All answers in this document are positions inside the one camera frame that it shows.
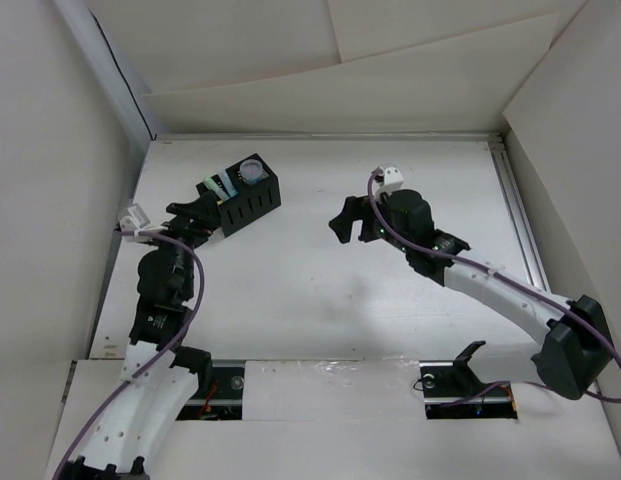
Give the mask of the blue highlighter marker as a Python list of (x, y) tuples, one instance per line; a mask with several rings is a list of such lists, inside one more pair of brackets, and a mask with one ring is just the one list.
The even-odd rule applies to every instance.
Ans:
[(227, 173), (226, 170), (221, 170), (218, 173), (218, 177), (221, 180), (222, 185), (224, 186), (227, 194), (233, 198), (235, 196), (238, 195), (238, 191), (236, 189), (236, 187), (234, 186), (229, 174)]

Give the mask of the clear jar of paper clips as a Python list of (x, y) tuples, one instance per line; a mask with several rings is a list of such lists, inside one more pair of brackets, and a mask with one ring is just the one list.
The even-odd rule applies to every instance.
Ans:
[(254, 185), (263, 180), (266, 172), (262, 162), (255, 158), (246, 159), (239, 165), (241, 180), (247, 185)]

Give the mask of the green highlighter marker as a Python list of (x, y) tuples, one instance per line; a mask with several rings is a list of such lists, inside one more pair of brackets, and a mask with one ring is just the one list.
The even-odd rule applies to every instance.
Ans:
[(203, 181), (204, 185), (212, 191), (221, 201), (227, 201), (228, 195), (218, 185), (218, 183), (212, 177), (206, 177)]

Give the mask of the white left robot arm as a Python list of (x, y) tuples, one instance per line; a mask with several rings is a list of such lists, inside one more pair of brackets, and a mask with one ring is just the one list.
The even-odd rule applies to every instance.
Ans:
[(195, 250), (221, 226), (206, 192), (167, 207), (149, 225), (138, 205), (118, 233), (152, 249), (137, 266), (139, 299), (118, 385), (87, 420), (53, 474), (56, 479), (147, 479), (154, 456), (185, 403), (212, 387), (210, 353), (183, 340), (201, 306), (204, 269)]

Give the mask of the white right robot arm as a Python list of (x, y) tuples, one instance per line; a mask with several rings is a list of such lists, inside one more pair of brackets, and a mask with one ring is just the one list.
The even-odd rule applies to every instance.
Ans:
[(436, 228), (420, 193), (349, 196), (328, 223), (340, 243), (383, 240), (400, 250), (419, 275), (464, 294), (521, 329), (521, 344), (489, 347), (472, 341), (451, 360), (424, 363), (422, 381), (439, 382), (455, 403), (467, 403), (510, 382), (532, 383), (578, 400), (610, 363), (621, 371), (601, 305), (583, 295), (570, 300), (533, 288), (475, 255), (463, 239)]

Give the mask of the black two-compartment organizer box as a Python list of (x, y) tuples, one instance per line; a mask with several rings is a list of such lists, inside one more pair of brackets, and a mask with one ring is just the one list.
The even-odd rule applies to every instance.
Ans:
[[(266, 172), (265, 178), (254, 185), (245, 184), (241, 180), (239, 173), (239, 165), (241, 162), (250, 158), (260, 160)], [(218, 177), (218, 173), (221, 170), (216, 174), (207, 177), (212, 177), (228, 195), (228, 200), (224, 201), (226, 203), (218, 205), (221, 216), (220, 228), (225, 237), (235, 234), (239, 230), (245, 228), (281, 206), (278, 177), (258, 153), (253, 153), (252, 155), (223, 170), (227, 171), (238, 191), (238, 195), (233, 198), (227, 194), (221, 180)], [(200, 195), (210, 191), (204, 185), (204, 179), (196, 185), (197, 192)]]

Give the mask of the aluminium rail back edge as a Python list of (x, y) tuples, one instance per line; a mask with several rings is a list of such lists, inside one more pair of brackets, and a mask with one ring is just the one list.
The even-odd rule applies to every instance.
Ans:
[(501, 143), (494, 132), (401, 132), (401, 133), (198, 133), (161, 134), (156, 141), (316, 140), (316, 141), (451, 141)]

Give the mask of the aluminium rail edge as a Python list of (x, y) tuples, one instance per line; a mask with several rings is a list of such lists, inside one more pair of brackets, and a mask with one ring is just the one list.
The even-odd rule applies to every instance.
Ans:
[(488, 146), (522, 254), (526, 278), (535, 287), (547, 290), (549, 287), (547, 275), (518, 189), (505, 143), (502, 137), (496, 134), (491, 137)]
[(316, 140), (316, 141), (451, 141), (501, 143), (494, 132), (401, 132), (401, 133), (198, 133), (161, 134), (156, 141)]

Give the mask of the aluminium rail right edge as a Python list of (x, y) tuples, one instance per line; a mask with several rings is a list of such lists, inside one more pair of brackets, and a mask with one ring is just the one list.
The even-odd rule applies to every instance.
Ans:
[(547, 275), (518, 189), (505, 143), (502, 137), (496, 134), (491, 137), (488, 146), (522, 254), (526, 278), (535, 287), (547, 290), (549, 287)]

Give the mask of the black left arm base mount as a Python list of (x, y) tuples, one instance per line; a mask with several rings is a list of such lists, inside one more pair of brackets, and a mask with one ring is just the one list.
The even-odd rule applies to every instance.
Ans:
[(178, 421), (238, 421), (242, 419), (244, 362), (215, 361), (212, 378), (186, 402)]

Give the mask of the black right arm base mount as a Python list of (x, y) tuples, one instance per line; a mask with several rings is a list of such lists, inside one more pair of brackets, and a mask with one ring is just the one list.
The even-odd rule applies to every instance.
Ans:
[(511, 384), (484, 383), (471, 370), (473, 355), (486, 344), (475, 341), (452, 360), (426, 360), (412, 389), (423, 396), (428, 420), (516, 420), (518, 412)]

